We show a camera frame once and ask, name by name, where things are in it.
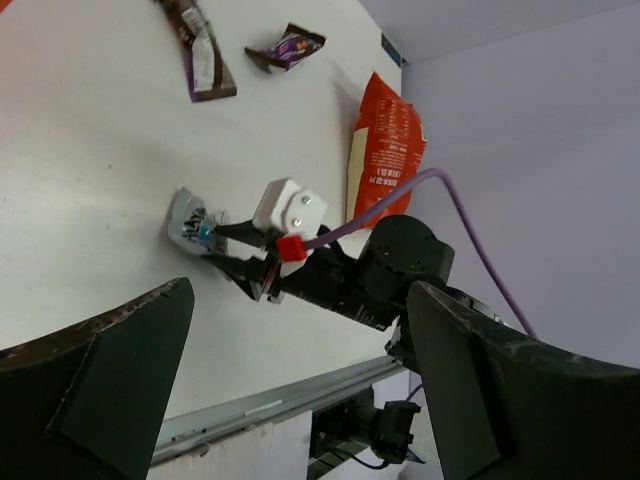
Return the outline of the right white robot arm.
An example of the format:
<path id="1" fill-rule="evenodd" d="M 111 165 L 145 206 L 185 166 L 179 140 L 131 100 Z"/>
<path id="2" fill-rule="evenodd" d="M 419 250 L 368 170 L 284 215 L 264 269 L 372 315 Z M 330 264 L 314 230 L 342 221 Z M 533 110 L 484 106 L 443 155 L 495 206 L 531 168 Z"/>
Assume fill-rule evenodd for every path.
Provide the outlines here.
<path id="1" fill-rule="evenodd" d="M 407 215 L 383 218 L 358 257 L 333 241 L 311 253 L 293 273 L 276 253 L 275 231 L 250 222 L 218 226 L 217 241 L 203 260 L 221 270 L 252 300 L 277 303 L 289 294 L 373 328 L 394 330 L 385 350 L 406 369 L 418 369 L 409 329 L 407 295 L 415 281 L 440 288 L 462 305 L 497 320 L 486 304 L 448 285 L 453 249 L 421 221 Z"/>

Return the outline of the large red chip bag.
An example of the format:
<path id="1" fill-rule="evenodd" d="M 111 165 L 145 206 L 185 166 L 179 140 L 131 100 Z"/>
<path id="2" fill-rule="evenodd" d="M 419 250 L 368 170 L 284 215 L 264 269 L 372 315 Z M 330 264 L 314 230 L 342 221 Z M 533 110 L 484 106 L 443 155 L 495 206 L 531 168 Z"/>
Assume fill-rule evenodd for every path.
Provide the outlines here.
<path id="1" fill-rule="evenodd" d="M 374 72 L 365 88 L 347 166 L 345 220 L 362 216 L 414 177 L 426 151 L 414 106 Z"/>

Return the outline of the aluminium table frame rail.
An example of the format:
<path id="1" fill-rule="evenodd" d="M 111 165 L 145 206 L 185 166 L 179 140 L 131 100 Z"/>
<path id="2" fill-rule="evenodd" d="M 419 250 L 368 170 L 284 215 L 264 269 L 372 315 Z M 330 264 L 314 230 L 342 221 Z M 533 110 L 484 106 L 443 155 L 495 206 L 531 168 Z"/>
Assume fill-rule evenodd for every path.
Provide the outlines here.
<path id="1" fill-rule="evenodd" d="M 171 418 L 162 424 L 151 465 L 300 410 L 322 409 L 402 371 L 397 361 L 379 357 Z"/>

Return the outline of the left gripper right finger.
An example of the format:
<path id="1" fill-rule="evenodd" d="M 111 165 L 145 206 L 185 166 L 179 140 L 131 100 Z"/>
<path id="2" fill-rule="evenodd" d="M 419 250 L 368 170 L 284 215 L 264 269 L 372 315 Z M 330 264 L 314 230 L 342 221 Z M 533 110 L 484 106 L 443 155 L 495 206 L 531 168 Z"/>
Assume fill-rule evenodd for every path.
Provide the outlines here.
<path id="1" fill-rule="evenodd" d="M 447 479 L 635 479 L 639 372 L 556 348 L 426 283 L 407 311 Z"/>

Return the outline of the purple brown snack wrapper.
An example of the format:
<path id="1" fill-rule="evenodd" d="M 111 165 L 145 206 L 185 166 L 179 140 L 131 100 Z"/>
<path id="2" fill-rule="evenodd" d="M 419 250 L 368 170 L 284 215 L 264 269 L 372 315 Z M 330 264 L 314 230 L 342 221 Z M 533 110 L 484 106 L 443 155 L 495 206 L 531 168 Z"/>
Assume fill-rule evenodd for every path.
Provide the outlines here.
<path id="1" fill-rule="evenodd" d="M 326 37 L 297 24 L 289 23 L 272 46 L 256 50 L 245 47 L 245 54 L 262 70 L 289 71 L 324 47 Z"/>

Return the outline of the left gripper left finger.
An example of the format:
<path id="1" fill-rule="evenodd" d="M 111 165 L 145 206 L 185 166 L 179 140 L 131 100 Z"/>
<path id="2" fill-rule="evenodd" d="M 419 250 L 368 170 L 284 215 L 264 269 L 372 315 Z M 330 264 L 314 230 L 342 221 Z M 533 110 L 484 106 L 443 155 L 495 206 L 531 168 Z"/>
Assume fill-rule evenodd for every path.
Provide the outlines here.
<path id="1" fill-rule="evenodd" d="M 2 350 L 2 478 L 145 478 L 194 306 L 175 278 Z"/>

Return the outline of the blue label sticker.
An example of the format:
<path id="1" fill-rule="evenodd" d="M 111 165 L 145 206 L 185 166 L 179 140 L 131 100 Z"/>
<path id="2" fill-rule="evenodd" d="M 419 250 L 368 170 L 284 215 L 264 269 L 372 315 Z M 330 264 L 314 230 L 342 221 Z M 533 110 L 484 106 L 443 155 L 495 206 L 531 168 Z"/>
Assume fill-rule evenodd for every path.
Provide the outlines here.
<path id="1" fill-rule="evenodd" d="M 384 32 L 381 33 L 381 47 L 399 68 L 402 68 L 407 63 L 406 59 Z"/>

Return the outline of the silver blue snack packet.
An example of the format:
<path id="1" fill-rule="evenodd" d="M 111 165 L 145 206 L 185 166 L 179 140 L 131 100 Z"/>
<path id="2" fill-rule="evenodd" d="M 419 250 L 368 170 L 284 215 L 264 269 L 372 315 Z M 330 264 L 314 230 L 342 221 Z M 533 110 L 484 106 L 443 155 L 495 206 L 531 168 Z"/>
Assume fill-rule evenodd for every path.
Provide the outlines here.
<path id="1" fill-rule="evenodd" d="M 171 206 L 167 234 L 169 239 L 187 254 L 226 254 L 228 241 L 217 234 L 215 228 L 226 225 L 228 221 L 226 211 L 209 211 L 200 197 L 186 188 L 181 188 Z"/>

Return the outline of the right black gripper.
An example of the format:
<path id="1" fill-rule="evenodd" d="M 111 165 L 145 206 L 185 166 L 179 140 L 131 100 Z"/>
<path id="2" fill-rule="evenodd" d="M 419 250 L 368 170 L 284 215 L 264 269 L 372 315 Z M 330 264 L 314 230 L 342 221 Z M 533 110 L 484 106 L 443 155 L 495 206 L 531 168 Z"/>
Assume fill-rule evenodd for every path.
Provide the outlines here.
<path id="1" fill-rule="evenodd" d="M 251 220 L 235 224 L 218 224 L 214 232 L 258 249 L 275 245 L 274 230 L 260 230 Z M 268 264 L 252 256 L 241 259 L 212 252 L 202 259 L 219 269 L 251 300 L 259 301 L 264 293 Z M 376 298 L 365 288 L 366 268 L 358 259 L 349 257 L 339 247 L 315 250 L 302 267 L 271 284 L 270 297 L 288 294 L 324 310 L 379 331 L 387 330 L 400 316 L 400 306 L 388 299 Z"/>

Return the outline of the brown white snack wrapper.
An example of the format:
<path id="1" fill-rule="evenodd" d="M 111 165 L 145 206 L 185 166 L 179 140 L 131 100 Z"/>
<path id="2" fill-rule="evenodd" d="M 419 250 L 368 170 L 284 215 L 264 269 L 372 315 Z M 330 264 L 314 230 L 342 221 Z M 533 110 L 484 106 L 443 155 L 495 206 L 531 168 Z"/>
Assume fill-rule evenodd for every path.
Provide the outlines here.
<path id="1" fill-rule="evenodd" d="M 236 82 L 198 1 L 158 1 L 181 44 L 193 103 L 235 97 Z"/>

